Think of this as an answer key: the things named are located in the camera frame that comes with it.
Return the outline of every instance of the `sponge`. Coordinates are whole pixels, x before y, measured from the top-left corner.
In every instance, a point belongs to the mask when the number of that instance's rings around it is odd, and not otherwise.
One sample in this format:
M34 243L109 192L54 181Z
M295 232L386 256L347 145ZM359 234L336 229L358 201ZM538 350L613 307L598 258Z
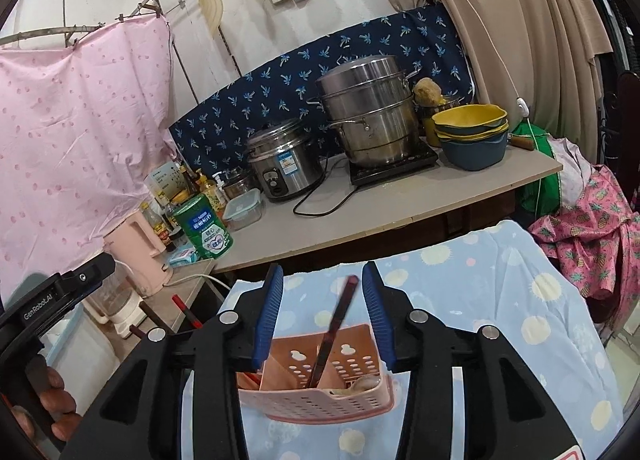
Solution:
M442 90L430 78L421 78L414 86L415 102L419 106L433 107L442 103Z

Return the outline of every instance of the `metal screw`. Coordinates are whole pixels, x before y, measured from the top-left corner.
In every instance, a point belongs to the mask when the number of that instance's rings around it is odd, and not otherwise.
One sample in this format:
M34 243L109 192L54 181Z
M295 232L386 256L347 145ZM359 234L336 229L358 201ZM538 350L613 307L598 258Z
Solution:
M236 321L238 321L238 314L233 310L229 310L220 314L220 322L223 325L232 325Z
M426 323L429 320L429 314L424 310L411 310L409 319L414 323Z
M500 331L495 326L485 326L482 329L482 335L487 339L497 339L500 337Z
M166 332L161 328L154 328L146 336L149 337L150 341L157 343L166 337Z

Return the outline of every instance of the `light blue tablecloth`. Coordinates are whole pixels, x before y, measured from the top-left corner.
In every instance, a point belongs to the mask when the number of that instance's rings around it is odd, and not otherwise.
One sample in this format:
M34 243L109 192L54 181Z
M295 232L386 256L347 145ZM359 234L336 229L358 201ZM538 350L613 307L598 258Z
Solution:
M389 232L393 245L393 232ZM388 286L407 292L414 307L446 325L468 331L491 323L508 338L558 406L582 446L595 460L622 426L616 379L584 299L553 268L533 239L512 221L422 250L376 260ZM274 336L324 331L338 288L364 263L339 265L285 280ZM261 283L238 282L222 310ZM358 291L345 325L369 321ZM252 460L367 460L396 457L408 374L394 377L400 402L381 416L328 426L284 424L250 408L242 421ZM183 455L193 458L191 383L183 405ZM462 383L454 383L454 449L462 460Z

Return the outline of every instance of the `navy blue palm print cloth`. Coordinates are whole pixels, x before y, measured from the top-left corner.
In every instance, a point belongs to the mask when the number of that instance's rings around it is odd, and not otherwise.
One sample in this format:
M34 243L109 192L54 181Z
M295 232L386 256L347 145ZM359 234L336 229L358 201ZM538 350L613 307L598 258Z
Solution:
M243 165L247 137L285 119L299 118L320 153L342 153L321 106L316 79L338 64L370 55L395 55L412 84L431 77L447 95L473 98L462 43L442 4L399 12L351 26L300 46L211 95L171 126L182 155L207 175Z

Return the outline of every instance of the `stainless steel pot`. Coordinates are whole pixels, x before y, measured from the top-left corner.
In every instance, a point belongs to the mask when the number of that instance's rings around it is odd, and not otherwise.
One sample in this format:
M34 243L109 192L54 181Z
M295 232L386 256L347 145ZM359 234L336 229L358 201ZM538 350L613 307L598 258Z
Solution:
M411 156L418 143L418 121L411 97L397 104L329 124L338 130L349 160L376 167Z
M322 178L316 140L298 119L258 131L247 142L247 162L267 198L297 196Z
M414 153L418 122L408 79L394 56L371 56L334 68L317 81L321 104L354 164L376 167Z
M255 188L258 188L258 184L254 177L254 172L241 167L231 169L226 175L225 184L222 186L229 200Z

